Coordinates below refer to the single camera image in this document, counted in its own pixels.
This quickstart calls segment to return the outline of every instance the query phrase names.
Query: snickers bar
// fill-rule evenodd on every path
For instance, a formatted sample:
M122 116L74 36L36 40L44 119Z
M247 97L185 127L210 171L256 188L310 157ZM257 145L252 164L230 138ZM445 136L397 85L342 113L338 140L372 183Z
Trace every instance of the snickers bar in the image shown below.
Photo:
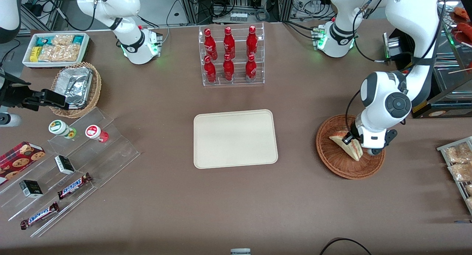
M89 173L87 172L84 176L81 176L81 178L79 178L77 181L67 186L62 191L59 191L58 192L59 200L62 200L66 196L72 194L74 191L76 191L78 188L82 187L84 184L86 184L89 181L91 181L91 177Z
M49 206L48 208L45 208L41 212L39 212L39 213L35 214L34 216L30 217L29 219L25 219L25 220L21 221L21 224L20 224L21 230L25 230L25 229L29 228L31 225L33 225L37 221L45 218L46 216L48 216L48 215L50 215L51 213L54 213L54 212L59 212L59 206L58 206L57 202L54 202L51 206Z

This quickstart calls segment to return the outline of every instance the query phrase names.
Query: small white box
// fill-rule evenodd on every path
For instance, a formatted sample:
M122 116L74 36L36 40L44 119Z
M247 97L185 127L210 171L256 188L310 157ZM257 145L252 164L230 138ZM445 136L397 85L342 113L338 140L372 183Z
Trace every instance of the small white box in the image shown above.
M75 62L30 62L30 55L31 55L31 50L33 47L35 47L37 40L39 38L43 37L49 37L52 35L76 35L76 36L84 36L84 39L82 40L82 43L80 45L80 50L79 50L79 55L77 56L77 60ZM26 67L30 68L54 68L54 67L65 67L69 65L73 65L79 62L82 62L84 59L84 55L86 53L87 45L89 42L89 35L83 32L54 32L54 33L40 33L40 34L34 34L31 37L30 43L28 45L27 51L25 52L25 55L23 57L22 63Z
M58 166L59 171L61 173L70 175L75 172L74 166L72 166L72 163L69 161L69 158L59 155L56 156L54 160L56 161L56 165Z

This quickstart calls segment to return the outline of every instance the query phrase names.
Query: table surface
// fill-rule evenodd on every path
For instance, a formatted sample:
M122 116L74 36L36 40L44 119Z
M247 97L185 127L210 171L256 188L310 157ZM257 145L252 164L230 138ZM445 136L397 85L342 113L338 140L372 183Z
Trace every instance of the table surface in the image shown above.
M103 80L98 106L142 154L40 238L29 238L0 210L1 254L221 255L251 248L254 255L312 255L338 237L373 254L470 254L472 225L453 223L470 216L435 150L472 135L470 119L408 119L396 126L377 174L340 178L316 153L317 128L344 113L369 73L393 66L369 62L356 49L330 58L281 23L265 27L266 84L238 88L203 87L198 27L172 28L162 57L142 66L123 57L111 31L90 32L86 61ZM364 21L359 47L380 57L381 35L392 30L386 20ZM26 67L21 78L39 90L57 71ZM278 161L195 168L194 117L250 109L273 112ZM351 113L361 110L357 99ZM15 112L24 121L0 128L2 153L52 137L46 126L59 117L49 108ZM362 254L349 243L328 253Z

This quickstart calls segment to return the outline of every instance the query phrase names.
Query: coca-cola bottle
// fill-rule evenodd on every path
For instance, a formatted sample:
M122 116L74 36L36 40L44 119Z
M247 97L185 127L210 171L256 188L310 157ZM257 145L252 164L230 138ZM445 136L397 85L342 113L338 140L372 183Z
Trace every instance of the coca-cola bottle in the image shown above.
M231 82L235 76L235 65L231 60L229 53L225 54L225 62L223 63L223 69L225 71L225 79Z
M216 52L216 42L215 39L211 36L211 30L206 28L205 33L205 50L207 55L211 57L212 60L218 59L218 53Z
M205 55L205 76L207 77L208 83L214 84L216 83L216 69L215 65L211 62L211 58L208 55Z
M256 62L254 62L254 55L251 54L247 57L247 63L246 63L246 81L249 83L254 82L256 79Z
M225 27L225 39L223 40L225 53L228 53L231 59L236 57L235 38L231 34L231 27Z
M246 40L246 54L249 57L251 53L253 55L256 55L257 52L257 36L256 36L256 27L251 25L249 27L249 35L247 36Z

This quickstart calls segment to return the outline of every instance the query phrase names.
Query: woven basket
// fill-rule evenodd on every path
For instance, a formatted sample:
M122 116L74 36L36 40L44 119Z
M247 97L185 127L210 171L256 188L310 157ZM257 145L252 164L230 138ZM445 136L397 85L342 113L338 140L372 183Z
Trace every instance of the woven basket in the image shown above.
M349 125L355 120L354 115L348 115ZM363 156L359 161L352 159L341 147L329 139L335 131L346 130L344 114L330 117L318 129L316 134L316 149L323 163L335 174L349 179L369 178L381 168L385 160L385 150L377 156L371 156L363 148Z
M78 64L74 64L71 66L66 67L65 69L70 69L70 68L78 68L78 67L88 67L90 70L93 71L93 77L90 85L90 92L89 92L89 97L87 100L87 106L84 109L70 109L68 111L65 111L63 109L57 109L50 107L52 112L56 114L57 116L62 116L70 119L77 119L80 118L81 116L86 115L88 112L90 112L98 102L98 99L100 97L100 90L101 90L101 78L100 74L97 72L95 67L87 62L81 62ZM58 80L59 73L56 75L56 78L52 82L51 90L54 91L54 88L56 87L56 82Z

